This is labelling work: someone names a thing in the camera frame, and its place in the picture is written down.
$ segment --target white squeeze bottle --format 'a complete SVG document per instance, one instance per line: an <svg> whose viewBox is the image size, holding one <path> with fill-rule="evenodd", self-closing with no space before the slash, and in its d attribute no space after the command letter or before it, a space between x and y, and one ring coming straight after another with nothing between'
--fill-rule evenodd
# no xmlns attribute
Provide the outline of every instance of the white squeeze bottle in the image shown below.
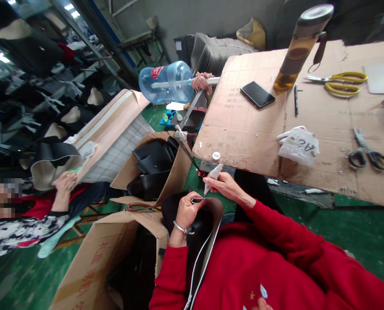
<svg viewBox="0 0 384 310"><path fill-rule="evenodd" d="M208 174L208 177L217 180L218 177L219 177L219 173L221 172L222 168L223 168L223 164L219 164L219 165L217 165L217 166L215 167L215 169L213 169L213 170ZM205 183L204 197L205 197L205 195L209 192L210 189L211 189L211 186Z"/></svg>

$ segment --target glass water bottle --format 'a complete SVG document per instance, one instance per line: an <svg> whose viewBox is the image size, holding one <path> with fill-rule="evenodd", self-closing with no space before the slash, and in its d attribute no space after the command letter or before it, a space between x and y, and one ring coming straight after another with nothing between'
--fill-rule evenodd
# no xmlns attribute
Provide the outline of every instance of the glass water bottle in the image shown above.
<svg viewBox="0 0 384 310"><path fill-rule="evenodd" d="M290 47L274 82L276 90L288 90L293 87L318 38L321 38L321 41L313 66L321 62L327 43L327 34L323 29L333 16L333 12L334 7L331 4L322 4L308 9L298 18Z"/></svg>

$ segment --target black phone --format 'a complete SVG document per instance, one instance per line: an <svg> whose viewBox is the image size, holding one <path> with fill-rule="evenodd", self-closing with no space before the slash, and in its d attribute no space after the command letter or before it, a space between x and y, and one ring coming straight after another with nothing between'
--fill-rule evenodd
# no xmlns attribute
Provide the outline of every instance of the black phone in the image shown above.
<svg viewBox="0 0 384 310"><path fill-rule="evenodd" d="M241 91L260 108L275 101L275 97L273 95L255 82L251 82L250 84L243 86Z"/></svg>

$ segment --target silver bangle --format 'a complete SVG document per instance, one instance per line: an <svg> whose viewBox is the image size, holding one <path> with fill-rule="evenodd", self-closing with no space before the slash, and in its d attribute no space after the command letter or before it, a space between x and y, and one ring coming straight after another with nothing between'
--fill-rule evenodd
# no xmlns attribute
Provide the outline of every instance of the silver bangle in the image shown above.
<svg viewBox="0 0 384 310"><path fill-rule="evenodd" d="M173 221L173 223L175 224L176 228L179 229L181 232L183 232L185 235L193 235L195 233L194 231L180 228L180 226L176 223L176 221Z"/></svg>

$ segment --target plastic jug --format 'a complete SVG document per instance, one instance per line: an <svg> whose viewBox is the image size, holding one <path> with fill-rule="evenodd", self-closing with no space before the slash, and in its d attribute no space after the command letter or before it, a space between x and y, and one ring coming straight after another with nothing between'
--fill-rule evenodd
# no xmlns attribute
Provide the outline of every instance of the plastic jug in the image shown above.
<svg viewBox="0 0 384 310"><path fill-rule="evenodd" d="M188 103L194 92L192 78L189 66L177 61L164 67L143 68L139 74L139 86L142 94L152 103Z"/></svg>

